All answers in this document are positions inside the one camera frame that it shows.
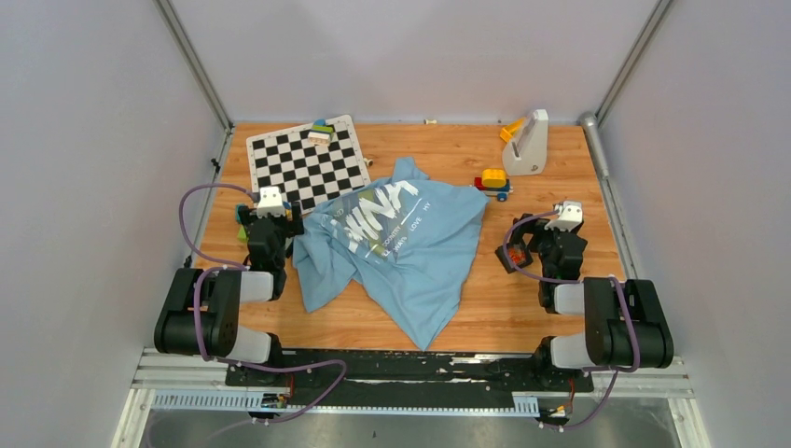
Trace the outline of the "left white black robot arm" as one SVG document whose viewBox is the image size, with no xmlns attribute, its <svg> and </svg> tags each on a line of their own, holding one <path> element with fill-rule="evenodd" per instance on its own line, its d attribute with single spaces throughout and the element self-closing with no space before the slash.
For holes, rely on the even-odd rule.
<svg viewBox="0 0 791 448">
<path fill-rule="evenodd" d="M 287 278 L 290 240 L 304 232 L 301 207 L 290 203 L 285 214 L 260 217 L 247 206 L 238 210 L 247 237 L 248 257 L 241 269 L 178 269 L 154 328 L 156 349 L 165 354 L 205 355 L 250 362 L 261 384 L 276 385 L 285 374 L 277 335 L 239 324 L 240 306 L 276 301 Z"/>
</svg>

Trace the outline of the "light blue printed t-shirt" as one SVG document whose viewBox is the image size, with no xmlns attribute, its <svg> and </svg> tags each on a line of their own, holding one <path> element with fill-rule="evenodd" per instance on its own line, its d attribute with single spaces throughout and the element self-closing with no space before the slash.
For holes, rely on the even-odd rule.
<svg viewBox="0 0 791 448">
<path fill-rule="evenodd" d="M 293 243 L 307 312 L 351 281 L 426 350 L 459 309 L 490 200 L 432 180 L 412 157 L 391 176 L 317 205 Z"/>
</svg>

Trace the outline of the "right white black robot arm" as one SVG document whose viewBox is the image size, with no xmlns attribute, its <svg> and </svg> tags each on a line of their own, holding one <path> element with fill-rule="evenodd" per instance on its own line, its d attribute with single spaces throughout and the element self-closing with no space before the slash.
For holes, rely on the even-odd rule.
<svg viewBox="0 0 791 448">
<path fill-rule="evenodd" d="M 548 214 L 525 214 L 497 250 L 509 273 L 524 273 L 537 259 L 538 299 L 549 314 L 580 316 L 584 328 L 569 336 L 548 336 L 535 349 L 533 377 L 545 389 L 566 382 L 570 371 L 664 369 L 674 357 L 673 337 L 655 285 L 615 276 L 582 277 L 588 242 L 580 224 L 561 228 Z"/>
</svg>

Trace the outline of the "black square frame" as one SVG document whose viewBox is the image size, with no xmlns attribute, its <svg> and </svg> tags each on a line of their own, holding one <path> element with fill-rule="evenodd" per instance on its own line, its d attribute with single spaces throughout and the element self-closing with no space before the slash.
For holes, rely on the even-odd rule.
<svg viewBox="0 0 791 448">
<path fill-rule="evenodd" d="M 534 259 L 524 242 L 506 243 L 495 249 L 495 255 L 508 274 L 529 267 Z"/>
</svg>

